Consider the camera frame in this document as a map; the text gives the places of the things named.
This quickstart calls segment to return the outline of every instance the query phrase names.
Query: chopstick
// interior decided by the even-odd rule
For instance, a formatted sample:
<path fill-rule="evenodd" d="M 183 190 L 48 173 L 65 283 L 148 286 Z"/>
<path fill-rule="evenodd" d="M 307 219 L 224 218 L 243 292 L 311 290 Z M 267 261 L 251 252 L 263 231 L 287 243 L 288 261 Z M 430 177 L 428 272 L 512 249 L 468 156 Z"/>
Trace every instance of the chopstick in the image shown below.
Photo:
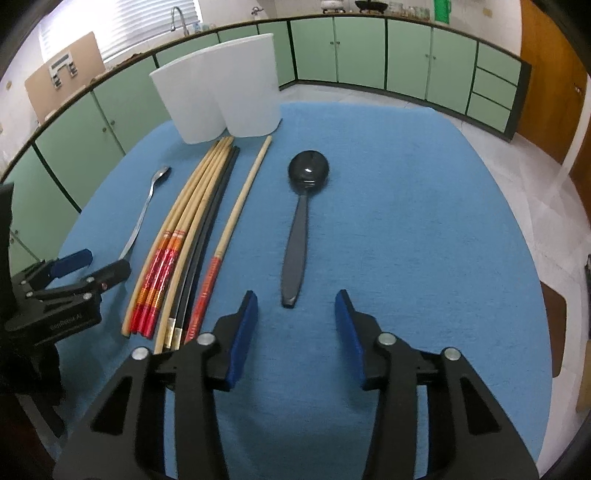
<path fill-rule="evenodd" d="M 164 272 L 166 271 L 166 262 L 174 256 L 174 251 L 179 248 L 179 242 L 182 241 L 182 233 L 179 227 L 182 228 L 186 223 L 187 212 L 192 209 L 192 202 L 200 193 L 200 185 L 203 184 L 203 179 L 208 171 L 211 171 L 215 160 L 219 158 L 221 152 L 226 148 L 228 139 L 223 139 L 211 155 L 207 155 L 202 160 L 203 167 L 192 189 L 187 191 L 183 202 L 174 212 L 171 218 L 167 231 L 165 232 L 162 241 L 159 245 L 158 251 L 154 255 L 150 270 L 144 278 L 142 289 L 139 292 L 138 298 L 135 302 L 135 307 L 131 319 L 131 331 L 142 332 L 145 326 L 147 316 L 150 314 L 151 303 L 156 292 L 161 288 L 164 282 Z"/>
<path fill-rule="evenodd" d="M 176 225 L 176 222 L 178 221 L 178 218 L 180 217 L 180 213 L 182 212 L 182 210 L 185 208 L 187 202 L 189 201 L 189 197 L 187 196 L 187 194 L 194 190 L 195 186 L 197 185 L 197 182 L 201 179 L 201 175 L 204 170 L 204 162 L 220 147 L 220 144 L 222 142 L 226 143 L 227 139 L 224 138 L 220 141 L 214 142 L 212 144 L 212 146 L 209 148 L 209 150 L 207 151 L 207 153 L 205 154 L 205 156 L 203 157 L 202 161 L 199 162 L 199 165 L 197 165 L 197 167 L 195 168 L 193 173 L 191 173 L 191 176 L 187 180 L 187 183 L 184 185 L 181 192 L 178 194 L 177 199 L 175 200 L 167 217 L 165 218 L 164 223 L 162 224 L 162 227 L 160 228 L 160 231 L 156 235 L 156 238 L 154 239 L 154 243 L 152 244 L 152 247 L 150 248 L 148 256 L 146 257 L 146 260 L 144 262 L 144 266 L 142 267 L 142 270 L 141 270 L 141 272 L 138 276 L 137 282 L 135 284 L 134 290 L 131 294 L 131 298 L 129 300 L 129 305 L 127 307 L 127 311 L 125 312 L 125 317 L 124 317 L 123 323 L 121 325 L 122 335 L 129 336 L 129 334 L 131 333 L 131 320 L 132 320 L 132 316 L 134 313 L 135 304 L 138 300 L 140 290 L 144 284 L 144 278 L 145 278 L 146 274 L 148 273 L 148 268 L 151 266 L 152 261 L 155 259 L 154 257 L 155 257 L 156 252 L 158 251 L 158 247 L 160 247 L 161 244 L 163 243 L 163 237 L 167 236 L 167 232 L 171 228 L 170 225 L 173 222 Z"/>
<path fill-rule="evenodd" d="M 174 231 L 173 238 L 169 243 L 170 246 L 167 248 L 167 255 L 161 264 L 160 274 L 152 285 L 140 319 L 139 331 L 146 338 L 151 339 L 154 334 L 158 313 L 160 312 L 162 300 L 164 299 L 164 294 L 171 274 L 174 278 L 173 271 L 176 270 L 175 265 L 177 259 L 182 252 L 186 251 L 186 249 L 183 248 L 185 240 L 188 239 L 189 243 L 191 243 L 193 239 L 196 230 L 194 224 L 196 223 L 196 220 L 198 221 L 199 215 L 203 214 L 207 199 L 211 195 L 211 191 L 215 185 L 215 180 L 222 171 L 223 166 L 226 164 L 229 153 L 230 145 L 225 145 L 217 152 L 216 157 L 212 160 L 212 163 L 205 172 L 202 181 L 193 192 L 191 200 Z M 185 258 L 186 253 L 184 254 L 184 258 L 181 259 L 181 264 L 184 263 Z"/>
<path fill-rule="evenodd" d="M 216 188 L 215 195 L 209 206 L 209 211 L 207 212 L 207 218 L 200 226 L 199 236 L 195 237 L 195 241 L 191 246 L 191 252 L 189 253 L 191 260 L 186 264 L 187 271 L 183 271 L 183 288 L 177 292 L 177 297 L 175 298 L 175 303 L 173 303 L 172 313 L 169 318 L 170 322 L 166 332 L 167 336 L 164 341 L 164 346 L 167 349 L 178 350 L 183 337 L 183 329 L 186 332 L 189 304 L 194 300 L 194 290 L 199 282 L 199 276 L 203 266 L 209 238 L 211 237 L 213 225 L 217 218 L 217 212 L 239 153 L 240 149 L 238 147 L 232 148 L 230 160 L 220 180 L 220 184 Z"/>
<path fill-rule="evenodd" d="M 232 212 L 230 213 L 228 222 L 223 230 L 220 241 L 217 244 L 217 248 L 209 264 L 209 268 L 207 269 L 207 273 L 205 275 L 205 279 L 203 281 L 203 285 L 201 287 L 197 303 L 195 304 L 195 307 L 191 314 L 191 319 L 189 322 L 189 327 L 187 329 L 187 335 L 185 337 L 184 343 L 190 342 L 201 329 L 201 324 L 203 323 L 203 318 L 205 317 L 207 305 L 209 304 L 209 299 L 211 298 L 213 286 L 215 285 L 217 274 L 219 273 L 220 267 L 222 265 L 223 257 L 226 254 L 226 250 L 228 248 L 228 244 L 230 243 L 232 233 L 236 228 L 238 218 L 240 217 L 240 214 L 242 213 L 242 208 L 244 207 L 244 203 L 246 202 L 246 197 L 250 192 L 256 174 L 259 168 L 261 167 L 261 163 L 265 158 L 265 154 L 267 153 L 267 149 L 269 148 L 270 143 L 271 136 L 269 135 L 265 139 L 265 142 L 263 143 L 261 150 L 259 151 L 251 167 L 250 172 L 248 173 L 248 177 L 246 177 L 246 181 L 242 186 L 240 195 L 238 195 L 236 203 L 232 208 Z"/>

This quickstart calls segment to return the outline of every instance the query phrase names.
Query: stainless steel spoon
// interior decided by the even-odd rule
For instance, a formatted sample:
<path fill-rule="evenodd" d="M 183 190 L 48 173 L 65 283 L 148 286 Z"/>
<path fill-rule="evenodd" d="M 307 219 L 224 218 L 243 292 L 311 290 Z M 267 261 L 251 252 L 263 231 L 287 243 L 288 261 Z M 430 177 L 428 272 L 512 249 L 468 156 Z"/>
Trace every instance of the stainless steel spoon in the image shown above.
<path fill-rule="evenodd" d="M 168 177 L 169 172 L 170 172 L 170 167 L 168 165 L 166 165 L 166 166 L 162 167 L 161 169 L 159 169 L 152 177 L 152 184 L 150 185 L 150 192 L 148 193 L 148 198 L 146 199 L 146 203 L 144 203 L 144 208 L 142 209 L 142 212 L 139 214 L 138 223 L 135 224 L 134 231 L 131 232 L 131 236 L 129 237 L 129 240 L 127 240 L 127 243 L 123 247 L 123 251 L 121 252 L 121 255 L 119 256 L 119 260 L 121 260 L 122 258 L 125 258 L 125 256 L 129 252 L 129 249 L 131 249 L 131 246 L 134 244 L 135 239 L 138 236 L 139 229 L 141 228 L 142 222 L 144 221 L 144 216 L 146 214 L 146 210 L 148 210 L 148 204 L 150 203 L 150 200 L 152 199 L 152 195 L 154 194 L 154 187 L 162 180 L 165 180 L 166 177 Z"/>

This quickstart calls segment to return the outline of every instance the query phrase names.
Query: window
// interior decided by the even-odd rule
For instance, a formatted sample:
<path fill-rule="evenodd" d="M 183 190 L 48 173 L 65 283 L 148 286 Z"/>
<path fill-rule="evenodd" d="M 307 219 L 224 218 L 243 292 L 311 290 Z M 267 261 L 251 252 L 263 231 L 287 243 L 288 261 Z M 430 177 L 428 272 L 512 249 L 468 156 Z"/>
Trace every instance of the window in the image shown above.
<path fill-rule="evenodd" d="M 197 0 L 63 0 L 40 23 L 41 55 L 47 61 L 93 31 L 103 59 L 170 29 L 178 6 L 187 25 L 201 17 Z M 180 25 L 178 13 L 175 15 Z"/>

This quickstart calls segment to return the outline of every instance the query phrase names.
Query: drawer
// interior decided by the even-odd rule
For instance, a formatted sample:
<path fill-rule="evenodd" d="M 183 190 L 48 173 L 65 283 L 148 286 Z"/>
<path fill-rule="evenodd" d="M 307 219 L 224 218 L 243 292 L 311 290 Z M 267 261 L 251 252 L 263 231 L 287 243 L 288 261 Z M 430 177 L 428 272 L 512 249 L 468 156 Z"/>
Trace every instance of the drawer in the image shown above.
<path fill-rule="evenodd" d="M 468 107 L 468 116 L 475 120 L 480 120 L 499 132 L 504 132 L 509 120 L 510 110 L 491 102 L 486 98 L 479 96 L 477 93 L 472 93 L 470 97 L 470 106 Z"/>
<path fill-rule="evenodd" d="M 494 100 L 511 110 L 517 87 L 491 73 L 477 68 L 472 91 L 490 100 Z"/>
<path fill-rule="evenodd" d="M 479 44 L 476 64 L 515 85 L 519 82 L 521 62 L 484 43 Z"/>

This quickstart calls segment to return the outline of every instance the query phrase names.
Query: table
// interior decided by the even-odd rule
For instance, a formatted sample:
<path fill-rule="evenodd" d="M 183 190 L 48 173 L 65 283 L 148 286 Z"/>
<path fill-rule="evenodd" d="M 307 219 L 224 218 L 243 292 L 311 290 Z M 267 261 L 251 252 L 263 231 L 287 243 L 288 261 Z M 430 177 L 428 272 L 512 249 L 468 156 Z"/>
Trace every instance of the table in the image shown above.
<path fill-rule="evenodd" d="M 216 393 L 230 477 L 361 478 L 378 393 L 361 391 L 347 369 L 333 311 L 341 288 L 358 310 L 414 348 L 458 347 L 536 459 L 551 393 L 544 303 L 519 226 L 482 160 L 428 108 L 289 103 L 282 115 L 203 327 L 233 313 L 247 290 L 256 292 L 259 323 L 244 376 L 231 393 Z M 207 258 L 262 140 L 235 142 L 242 151 Z M 130 279 L 103 296 L 102 323 L 58 344 L 67 391 L 58 412 L 69 429 L 124 358 L 152 345 L 122 337 L 121 318 L 155 234 L 208 147 L 183 144 L 171 122 L 156 128 L 111 172 L 63 245 L 62 255 L 93 252 L 82 274 L 116 260 L 153 172 L 172 166 L 132 250 Z M 310 202 L 306 276 L 296 308 L 286 310 L 281 263 L 297 201 L 287 165 L 302 150 L 322 152 L 331 171 Z M 422 388 L 417 475 L 426 472 L 426 409 Z M 174 473 L 171 414 L 169 402 L 167 471 Z M 59 445 L 49 447 L 59 453 Z"/>

